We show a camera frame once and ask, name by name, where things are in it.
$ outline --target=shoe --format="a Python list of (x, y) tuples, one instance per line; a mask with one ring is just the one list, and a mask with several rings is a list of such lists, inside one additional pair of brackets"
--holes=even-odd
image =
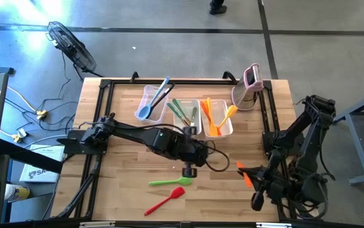
[(222, 14), (222, 13), (225, 13), (226, 10), (227, 10), (227, 6), (221, 6), (218, 9), (211, 9), (210, 14), (211, 15)]

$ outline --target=plastic bin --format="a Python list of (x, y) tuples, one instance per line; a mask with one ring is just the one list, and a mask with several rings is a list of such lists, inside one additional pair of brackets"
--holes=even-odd
[[(152, 113), (147, 119), (139, 118), (138, 113), (139, 111), (145, 107), (149, 102), (151, 102), (152, 98), (154, 98), (154, 95), (156, 91), (158, 91), (159, 87), (155, 87), (153, 85), (145, 85), (144, 87), (144, 95), (141, 99), (141, 102), (139, 103), (139, 107), (137, 111), (134, 113), (135, 117), (137, 117), (138, 120), (143, 122), (148, 122), (150, 124), (160, 124), (162, 123), (163, 115), (165, 114), (166, 110), (166, 104), (168, 103), (168, 97), (169, 95), (166, 95), (161, 102), (159, 102), (158, 105), (152, 110)], [(156, 101), (161, 97), (161, 95), (166, 91), (166, 88), (162, 90), (162, 92), (158, 95), (156, 98)]]
[[(198, 99), (177, 99), (177, 101), (190, 121), (192, 120), (193, 108), (197, 108), (196, 116), (194, 117), (194, 126), (197, 127), (197, 135), (199, 135), (201, 133), (200, 101)], [(175, 114), (173, 114), (173, 124), (181, 129), (185, 127), (184, 123)]]
[[(219, 125), (222, 120), (227, 116), (227, 103), (224, 100), (211, 100), (211, 103), (213, 105), (213, 118), (214, 118), (214, 124)], [(206, 113), (203, 111), (202, 108), (200, 108), (201, 112), (201, 120), (203, 121), (203, 129), (204, 133), (206, 134), (207, 139), (215, 140), (215, 139), (221, 139), (225, 136), (229, 136), (232, 134), (232, 124), (231, 119), (228, 118), (225, 124), (221, 127), (220, 136), (210, 136), (210, 125), (208, 124), (208, 119), (206, 116)]]

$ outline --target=black fan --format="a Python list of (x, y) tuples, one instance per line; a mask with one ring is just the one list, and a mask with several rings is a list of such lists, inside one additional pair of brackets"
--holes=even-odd
[(76, 73), (76, 67), (79, 67), (83, 72), (92, 73), (96, 76), (103, 77), (98, 73), (94, 73), (96, 62), (91, 54), (86, 50), (85, 44), (80, 42), (62, 23), (48, 23), (49, 40), (53, 41), (54, 46), (63, 51), (65, 55), (72, 60), (73, 67)]

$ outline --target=wooden tabletop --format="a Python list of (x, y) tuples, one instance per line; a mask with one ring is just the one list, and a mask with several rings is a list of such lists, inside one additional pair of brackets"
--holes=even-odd
[[(92, 121), (99, 91), (99, 78), (86, 78), (80, 94), (74, 126)], [(272, 80), (277, 115), (281, 129), (286, 129), (296, 119), (289, 83)], [(134, 112), (142, 98), (143, 85), (116, 85), (111, 112), (116, 120), (140, 126)], [(176, 85), (170, 98), (224, 99), (231, 105), (231, 85)], [(105, 109), (108, 92), (105, 91), (101, 114)], [(111, 137), (103, 157), (93, 220), (163, 220), (163, 221), (214, 221), (261, 222), (278, 221), (277, 209), (265, 198), (262, 211), (251, 209), (254, 189), (245, 185), (236, 172), (235, 161), (247, 167), (267, 165), (261, 143), (263, 132), (259, 101), (251, 111), (238, 111), (231, 118), (234, 132), (215, 142), (217, 149), (230, 158), (225, 172), (213, 172), (208, 167), (198, 168), (198, 176), (185, 194), (172, 199), (148, 216), (144, 212), (169, 196), (178, 185), (148, 186), (151, 181), (178, 179), (184, 163), (167, 160), (150, 152), (144, 145)], [(166, 109), (163, 123), (173, 123), (173, 114)], [(52, 216), (61, 212), (77, 192), (84, 166), (84, 155), (75, 155), (63, 165), (60, 183), (54, 199)], [(216, 168), (225, 166), (225, 158), (218, 153), (208, 161)], [(87, 208), (89, 190), (85, 194), (83, 211)]]

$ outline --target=concrete floor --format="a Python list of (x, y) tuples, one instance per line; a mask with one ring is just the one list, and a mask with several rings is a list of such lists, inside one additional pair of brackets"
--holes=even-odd
[[(263, 0), (270, 30), (364, 31), (364, 0)], [(159, 29), (262, 29), (257, 0), (226, 0), (225, 15), (208, 14), (209, 0), (28, 1), (0, 0), (0, 67), (13, 67), (9, 86), (30, 103), (55, 98), (63, 76), (61, 53), (45, 32), (20, 31), (22, 25), (47, 25), (57, 20), (71, 27)], [(237, 77), (251, 63), (261, 66), (264, 79), (271, 75), (263, 34), (186, 34), (76, 32), (96, 63), (96, 72), (110, 77), (221, 77), (229, 70)], [(337, 101), (337, 111), (364, 98), (364, 34), (271, 35), (277, 76), (288, 79), (293, 101), (317, 94)], [(66, 75), (72, 80), (63, 90), (63, 101), (77, 101), (82, 83), (66, 59)], [(15, 94), (7, 97), (24, 105)], [(303, 107), (297, 106), (299, 115)], [(76, 104), (56, 110), (55, 122), (75, 113)], [(25, 124), (15, 109), (5, 106), (2, 129)], [(63, 131), (46, 132), (26, 127), (27, 142)], [(43, 144), (54, 144), (54, 140)], [(330, 208), (324, 220), (364, 225), (364, 184), (350, 187), (348, 179), (363, 169), (343, 123), (331, 127), (323, 144), (325, 162), (335, 175), (329, 182)], [(13, 204), (11, 220), (40, 219), (51, 196)]]

